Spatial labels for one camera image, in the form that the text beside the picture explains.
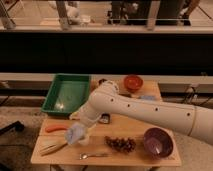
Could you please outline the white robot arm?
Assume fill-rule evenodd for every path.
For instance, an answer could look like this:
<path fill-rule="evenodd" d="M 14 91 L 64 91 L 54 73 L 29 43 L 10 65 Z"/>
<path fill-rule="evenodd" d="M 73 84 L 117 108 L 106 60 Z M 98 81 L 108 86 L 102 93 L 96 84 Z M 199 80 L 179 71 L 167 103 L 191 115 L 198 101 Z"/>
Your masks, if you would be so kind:
<path fill-rule="evenodd" d="M 119 94 L 118 85 L 109 80 L 94 89 L 77 110 L 79 121 L 70 127 L 74 135 L 71 143 L 83 138 L 103 113 L 124 115 L 213 145 L 213 109 L 125 97 Z"/>

